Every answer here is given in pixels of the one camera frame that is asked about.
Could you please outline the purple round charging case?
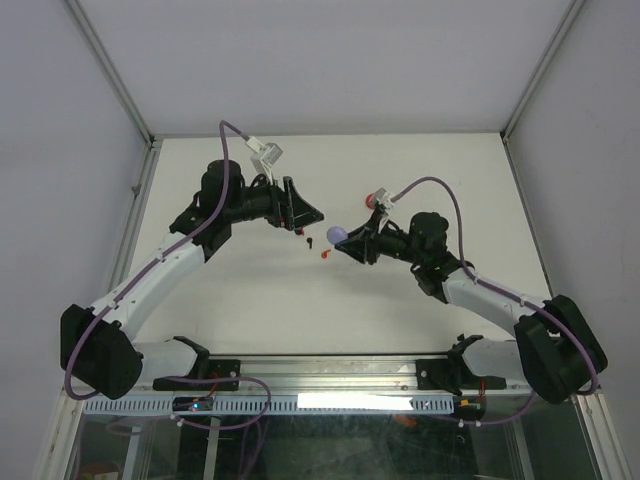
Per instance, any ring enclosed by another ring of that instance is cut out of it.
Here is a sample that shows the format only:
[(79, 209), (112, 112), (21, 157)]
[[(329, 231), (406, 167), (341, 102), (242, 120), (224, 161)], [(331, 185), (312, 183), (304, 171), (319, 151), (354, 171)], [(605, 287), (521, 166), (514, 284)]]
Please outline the purple round charging case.
[(348, 239), (348, 233), (340, 226), (331, 226), (326, 232), (326, 237), (331, 245), (338, 245)]

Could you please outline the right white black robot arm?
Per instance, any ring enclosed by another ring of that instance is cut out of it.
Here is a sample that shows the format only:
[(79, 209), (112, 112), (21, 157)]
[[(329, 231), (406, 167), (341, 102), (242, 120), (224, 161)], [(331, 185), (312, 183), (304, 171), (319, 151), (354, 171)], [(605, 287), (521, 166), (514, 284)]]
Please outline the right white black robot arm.
[(447, 247), (448, 221), (415, 214), (407, 231), (375, 211), (359, 228), (334, 226), (334, 248), (361, 264), (386, 256), (406, 262), (418, 286), (443, 304), (468, 310), (509, 334), (507, 340), (461, 337), (448, 352), (448, 378), (469, 387), (481, 377), (527, 383), (558, 404), (596, 388), (608, 359), (577, 304), (567, 296), (544, 300), (482, 279)]

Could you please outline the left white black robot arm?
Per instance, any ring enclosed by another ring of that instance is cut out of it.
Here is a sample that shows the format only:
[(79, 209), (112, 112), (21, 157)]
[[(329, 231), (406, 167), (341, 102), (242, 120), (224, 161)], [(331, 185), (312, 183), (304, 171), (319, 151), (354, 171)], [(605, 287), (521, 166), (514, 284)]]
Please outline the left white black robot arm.
[(145, 265), (88, 307), (69, 306), (60, 320), (60, 365), (67, 394), (71, 381), (115, 400), (136, 384), (198, 388), (210, 378), (209, 351), (184, 336), (157, 343), (136, 340), (144, 323), (189, 275), (204, 266), (231, 238), (233, 225), (257, 219), (299, 231), (323, 220), (304, 200), (291, 177), (281, 183), (257, 175), (246, 182), (232, 160), (211, 162), (201, 187), (176, 217)]

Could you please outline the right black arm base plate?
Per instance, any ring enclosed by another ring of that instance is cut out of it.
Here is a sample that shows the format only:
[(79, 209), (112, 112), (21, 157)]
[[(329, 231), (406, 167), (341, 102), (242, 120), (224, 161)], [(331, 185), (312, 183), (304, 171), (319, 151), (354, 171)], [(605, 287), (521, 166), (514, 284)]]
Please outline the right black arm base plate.
[(460, 396), (464, 390), (505, 390), (506, 380), (501, 377), (479, 377), (458, 360), (450, 358), (422, 358), (415, 361), (417, 386), (420, 391), (444, 390)]

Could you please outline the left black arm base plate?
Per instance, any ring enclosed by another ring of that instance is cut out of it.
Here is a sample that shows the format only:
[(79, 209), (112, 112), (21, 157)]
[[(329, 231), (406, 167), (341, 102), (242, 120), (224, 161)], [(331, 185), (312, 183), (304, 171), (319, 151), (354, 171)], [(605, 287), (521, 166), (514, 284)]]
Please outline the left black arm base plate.
[(183, 377), (155, 379), (155, 391), (235, 392), (239, 389), (242, 362), (237, 358), (210, 358), (203, 370), (192, 371)]

